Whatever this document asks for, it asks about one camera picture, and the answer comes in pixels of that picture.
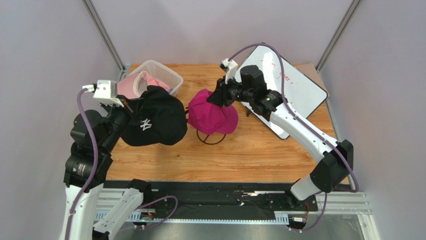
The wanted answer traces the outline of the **magenta baseball cap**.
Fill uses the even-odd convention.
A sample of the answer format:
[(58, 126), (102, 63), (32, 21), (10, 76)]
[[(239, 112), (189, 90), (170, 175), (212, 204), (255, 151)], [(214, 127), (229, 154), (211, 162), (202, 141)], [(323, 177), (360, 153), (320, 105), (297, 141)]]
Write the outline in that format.
[(237, 110), (232, 105), (219, 107), (207, 102), (211, 94), (202, 89), (192, 98), (188, 104), (188, 124), (206, 135), (233, 133), (239, 122)]

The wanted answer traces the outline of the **black NY baseball cap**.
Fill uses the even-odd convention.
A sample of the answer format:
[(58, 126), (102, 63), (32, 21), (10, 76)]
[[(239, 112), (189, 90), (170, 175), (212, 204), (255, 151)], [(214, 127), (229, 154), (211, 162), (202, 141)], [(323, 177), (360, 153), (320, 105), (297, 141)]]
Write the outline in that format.
[(186, 110), (182, 102), (160, 86), (149, 85), (140, 98), (131, 100), (135, 118), (120, 134), (133, 147), (163, 144), (172, 146), (187, 133)]

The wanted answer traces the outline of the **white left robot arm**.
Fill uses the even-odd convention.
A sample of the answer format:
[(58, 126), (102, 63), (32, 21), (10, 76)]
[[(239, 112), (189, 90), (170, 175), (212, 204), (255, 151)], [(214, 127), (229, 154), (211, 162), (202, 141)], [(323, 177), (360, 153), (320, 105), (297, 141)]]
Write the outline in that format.
[(107, 117), (96, 110), (85, 111), (77, 97), (80, 111), (74, 119), (74, 142), (65, 163), (66, 209), (60, 239), (113, 240), (137, 207), (153, 199), (149, 182), (133, 179), (107, 215), (95, 222), (98, 199), (113, 162), (112, 151), (130, 121), (130, 115), (114, 107)]

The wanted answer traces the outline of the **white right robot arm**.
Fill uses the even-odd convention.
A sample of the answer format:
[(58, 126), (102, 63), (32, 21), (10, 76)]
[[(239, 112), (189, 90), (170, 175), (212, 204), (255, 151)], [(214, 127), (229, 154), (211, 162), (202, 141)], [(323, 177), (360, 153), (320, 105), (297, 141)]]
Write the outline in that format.
[[(293, 137), (317, 163), (310, 174), (297, 180), (286, 194), (293, 202), (305, 200), (318, 192), (332, 192), (353, 172), (353, 145), (348, 140), (338, 141), (297, 115), (286, 98), (268, 89), (263, 72), (256, 65), (220, 67), (225, 76), (217, 80), (216, 88), (207, 102), (229, 107), (233, 102), (248, 103), (259, 116)], [(241, 81), (235, 80), (236, 73)]]

